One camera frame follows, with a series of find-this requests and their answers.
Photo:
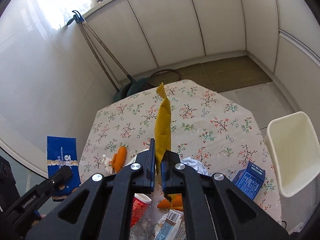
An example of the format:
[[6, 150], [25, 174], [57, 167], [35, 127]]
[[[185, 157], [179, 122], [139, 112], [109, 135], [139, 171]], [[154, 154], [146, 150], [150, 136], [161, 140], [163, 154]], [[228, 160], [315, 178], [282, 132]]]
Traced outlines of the red instant noodle cup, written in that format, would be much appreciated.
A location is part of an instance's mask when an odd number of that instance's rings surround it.
[[135, 193], [133, 198], [130, 227], [133, 227], [144, 216], [144, 213], [149, 208], [151, 202], [152, 199], [147, 195]]

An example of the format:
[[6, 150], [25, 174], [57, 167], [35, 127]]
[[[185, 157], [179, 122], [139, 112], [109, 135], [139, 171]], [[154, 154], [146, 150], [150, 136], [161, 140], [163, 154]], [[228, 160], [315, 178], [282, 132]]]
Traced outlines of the white tissue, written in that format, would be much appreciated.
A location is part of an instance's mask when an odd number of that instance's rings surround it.
[[103, 165], [104, 174], [106, 176], [114, 174], [114, 170], [113, 170], [113, 166], [112, 166], [112, 159], [108, 158], [105, 154], [103, 154], [101, 162]]

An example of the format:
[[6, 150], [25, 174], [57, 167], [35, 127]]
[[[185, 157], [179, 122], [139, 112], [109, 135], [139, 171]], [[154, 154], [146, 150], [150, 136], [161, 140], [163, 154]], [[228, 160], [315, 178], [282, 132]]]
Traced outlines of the yellow snack wrapper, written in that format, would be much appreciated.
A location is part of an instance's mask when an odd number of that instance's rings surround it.
[[155, 122], [156, 170], [160, 175], [163, 156], [166, 151], [171, 150], [171, 105], [163, 83], [157, 87], [156, 93], [163, 99]]

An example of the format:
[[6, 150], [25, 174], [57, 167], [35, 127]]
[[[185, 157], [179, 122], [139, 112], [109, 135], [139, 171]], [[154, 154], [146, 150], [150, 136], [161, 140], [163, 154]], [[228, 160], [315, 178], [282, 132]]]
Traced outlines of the white plastic trash bin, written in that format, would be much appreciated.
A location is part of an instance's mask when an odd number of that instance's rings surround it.
[[272, 120], [267, 127], [265, 144], [282, 196], [294, 196], [319, 175], [319, 140], [304, 112]]

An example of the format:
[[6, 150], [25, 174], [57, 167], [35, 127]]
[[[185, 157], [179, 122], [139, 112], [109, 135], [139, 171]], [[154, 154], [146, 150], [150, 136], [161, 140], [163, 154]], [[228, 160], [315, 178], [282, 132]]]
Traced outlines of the white kitchen cabinets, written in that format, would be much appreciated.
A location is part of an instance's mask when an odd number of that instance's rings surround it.
[[319, 21], [306, 0], [105, 0], [85, 19], [133, 75], [248, 54], [319, 122]]

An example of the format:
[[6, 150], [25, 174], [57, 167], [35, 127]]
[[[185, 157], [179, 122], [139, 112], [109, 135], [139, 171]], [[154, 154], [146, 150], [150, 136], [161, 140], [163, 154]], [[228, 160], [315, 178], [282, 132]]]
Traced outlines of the orange peel pieces near cup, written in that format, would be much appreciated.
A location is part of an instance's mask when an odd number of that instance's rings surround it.
[[161, 200], [158, 205], [158, 209], [174, 209], [178, 211], [183, 211], [183, 200], [181, 194], [174, 194], [171, 197], [171, 200], [164, 198]]

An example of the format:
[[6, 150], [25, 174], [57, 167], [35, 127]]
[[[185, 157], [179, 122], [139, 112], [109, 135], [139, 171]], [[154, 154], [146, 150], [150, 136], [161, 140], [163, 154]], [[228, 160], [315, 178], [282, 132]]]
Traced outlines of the crumpled white paper ball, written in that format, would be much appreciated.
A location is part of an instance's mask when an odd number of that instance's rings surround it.
[[181, 160], [181, 163], [192, 167], [199, 174], [206, 175], [206, 176], [208, 175], [207, 168], [203, 165], [203, 163], [201, 163], [200, 161], [198, 161], [196, 159], [193, 159], [191, 157], [186, 157]]

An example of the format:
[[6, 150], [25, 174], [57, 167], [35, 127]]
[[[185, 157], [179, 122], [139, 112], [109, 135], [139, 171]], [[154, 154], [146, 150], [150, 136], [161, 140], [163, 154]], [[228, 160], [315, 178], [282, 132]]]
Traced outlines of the blue white small box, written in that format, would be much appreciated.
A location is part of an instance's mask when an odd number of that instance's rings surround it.
[[232, 182], [251, 200], [254, 200], [265, 180], [266, 172], [253, 162], [249, 161], [247, 167], [240, 170]]

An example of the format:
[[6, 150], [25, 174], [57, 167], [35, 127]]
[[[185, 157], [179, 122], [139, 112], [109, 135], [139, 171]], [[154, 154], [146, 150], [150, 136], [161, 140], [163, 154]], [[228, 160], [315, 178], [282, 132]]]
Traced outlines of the orange peel piece on table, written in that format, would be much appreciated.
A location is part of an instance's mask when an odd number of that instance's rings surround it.
[[116, 154], [114, 154], [113, 159], [111, 161], [111, 165], [113, 170], [118, 173], [124, 165], [125, 159], [127, 155], [127, 148], [125, 146], [121, 146]]

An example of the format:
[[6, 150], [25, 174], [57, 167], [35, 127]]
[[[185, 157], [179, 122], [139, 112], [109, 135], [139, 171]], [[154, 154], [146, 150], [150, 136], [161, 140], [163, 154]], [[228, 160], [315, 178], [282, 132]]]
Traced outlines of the clear plastic wrapper with barcode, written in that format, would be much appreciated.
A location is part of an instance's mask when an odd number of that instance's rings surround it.
[[147, 212], [131, 229], [129, 239], [186, 240], [184, 213], [170, 210], [157, 223], [152, 223]]

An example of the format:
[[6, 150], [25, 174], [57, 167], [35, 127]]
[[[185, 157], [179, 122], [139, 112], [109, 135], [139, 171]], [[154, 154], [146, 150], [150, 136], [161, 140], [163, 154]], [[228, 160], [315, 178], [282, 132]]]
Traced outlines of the floral tablecloth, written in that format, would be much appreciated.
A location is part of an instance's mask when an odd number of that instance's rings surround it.
[[[253, 202], [280, 225], [276, 175], [252, 113], [190, 80], [164, 87], [171, 105], [170, 151], [177, 153], [180, 161], [186, 157], [200, 161], [208, 176], [221, 173], [231, 182], [249, 161], [265, 170], [265, 180]], [[96, 173], [107, 177], [101, 162], [103, 154], [113, 159], [119, 148], [125, 146], [124, 167], [135, 163], [137, 154], [149, 149], [151, 139], [155, 140], [155, 122], [162, 100], [153, 88], [97, 112], [79, 163], [82, 183]], [[148, 213], [152, 223], [157, 223], [171, 210], [158, 209], [158, 203], [164, 198], [171, 200], [174, 194], [163, 193], [161, 170], [158, 175], [156, 165], [155, 187], [149, 195], [152, 202]]]

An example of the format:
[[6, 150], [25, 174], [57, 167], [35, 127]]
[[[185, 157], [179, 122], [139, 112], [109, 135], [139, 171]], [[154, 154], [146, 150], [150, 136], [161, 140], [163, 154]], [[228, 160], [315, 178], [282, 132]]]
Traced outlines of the brown floor mat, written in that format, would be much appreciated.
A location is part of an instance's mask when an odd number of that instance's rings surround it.
[[193, 64], [177, 72], [183, 80], [192, 80], [218, 93], [272, 81], [248, 56]]

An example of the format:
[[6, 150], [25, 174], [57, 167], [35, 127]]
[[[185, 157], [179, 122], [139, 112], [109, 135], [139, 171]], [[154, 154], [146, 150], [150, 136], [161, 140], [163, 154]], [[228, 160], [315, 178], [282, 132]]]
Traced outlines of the white sliding door frame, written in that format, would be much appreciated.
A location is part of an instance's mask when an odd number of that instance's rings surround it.
[[1, 115], [0, 117], [1, 148], [17, 162], [48, 178], [47, 156], [27, 139], [22, 137]]

